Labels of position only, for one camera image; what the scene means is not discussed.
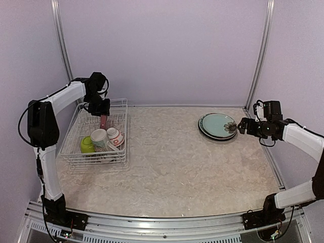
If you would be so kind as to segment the pink polka dot dish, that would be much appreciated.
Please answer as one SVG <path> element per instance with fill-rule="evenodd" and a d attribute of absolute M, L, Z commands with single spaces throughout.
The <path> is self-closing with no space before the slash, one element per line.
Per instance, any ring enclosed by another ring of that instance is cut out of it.
<path fill-rule="evenodd" d="M 106 130 L 107 129 L 107 115 L 100 116 L 100 128 Z"/>

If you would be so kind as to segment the black striped plate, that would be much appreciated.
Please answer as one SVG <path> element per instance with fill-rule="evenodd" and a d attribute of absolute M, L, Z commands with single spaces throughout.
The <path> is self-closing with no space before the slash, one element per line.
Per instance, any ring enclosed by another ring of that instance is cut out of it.
<path fill-rule="evenodd" d="M 197 122 L 197 126 L 198 126 L 198 129 L 200 131 L 201 134 L 203 134 L 205 137 L 209 138 L 209 139 L 212 139 L 214 141 L 219 141 L 219 142 L 225 142 L 225 141 L 229 141 L 231 139 L 233 139 L 237 132 L 235 132 L 234 134 L 232 134 L 231 136 L 229 137 L 226 137 L 226 138 L 221 138 L 221 137 L 216 137 L 216 136 L 213 136 L 213 135 L 210 135 L 208 134 L 204 129 L 203 129 L 203 126 L 202 126 L 202 118 L 200 118 Z"/>

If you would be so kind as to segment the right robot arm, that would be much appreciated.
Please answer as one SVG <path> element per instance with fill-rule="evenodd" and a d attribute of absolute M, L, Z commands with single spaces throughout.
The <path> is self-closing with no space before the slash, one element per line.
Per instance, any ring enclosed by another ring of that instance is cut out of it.
<path fill-rule="evenodd" d="M 306 165 L 305 159 L 313 163 L 306 171 L 309 179 L 266 196 L 261 210 L 245 213 L 243 218 L 248 227 L 276 223 L 285 218 L 286 208 L 304 207 L 323 200 L 323 136 L 316 135 L 289 118 L 272 121 L 243 118 L 238 130 L 241 134 L 260 139 L 270 137 L 273 141 L 284 142 L 283 148 L 287 148 L 289 154 L 282 158 L 288 159 L 290 165 L 293 159 L 297 160 L 297 165 L 293 167 L 294 172 L 301 172 L 302 165 Z"/>

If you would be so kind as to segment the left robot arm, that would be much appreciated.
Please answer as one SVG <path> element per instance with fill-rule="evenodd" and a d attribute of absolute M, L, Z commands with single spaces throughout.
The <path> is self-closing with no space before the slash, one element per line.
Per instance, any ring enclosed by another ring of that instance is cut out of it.
<path fill-rule="evenodd" d="M 56 116 L 79 99 L 87 103 L 91 115 L 109 115 L 108 88 L 106 76 L 93 72 L 89 78 L 75 78 L 44 98 L 31 100 L 22 113 L 27 117 L 28 134 L 28 138 L 22 140 L 34 149 L 37 175 L 43 185 L 41 200 L 44 212 L 60 225 L 66 225 L 71 220 L 71 214 L 66 210 L 56 168 L 56 145 L 60 136 Z"/>

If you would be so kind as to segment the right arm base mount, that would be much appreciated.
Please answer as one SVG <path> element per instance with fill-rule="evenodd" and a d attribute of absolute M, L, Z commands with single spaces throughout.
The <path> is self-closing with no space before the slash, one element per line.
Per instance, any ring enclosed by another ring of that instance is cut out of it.
<path fill-rule="evenodd" d="M 262 210 L 260 211 L 247 211 L 242 215 L 242 220 L 245 230 L 260 228 L 284 221 L 286 216 L 283 212 L 275 212 L 266 214 Z"/>

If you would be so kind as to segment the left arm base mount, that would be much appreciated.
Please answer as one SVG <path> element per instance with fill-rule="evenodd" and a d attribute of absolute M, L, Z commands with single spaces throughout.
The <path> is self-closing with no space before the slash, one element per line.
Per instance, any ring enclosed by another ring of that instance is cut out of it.
<path fill-rule="evenodd" d="M 72 211 L 66 211 L 62 216 L 55 215 L 53 213 L 45 214 L 45 221 L 63 226 L 70 229 L 77 229 L 85 231 L 89 215 L 83 213 L 77 213 Z"/>

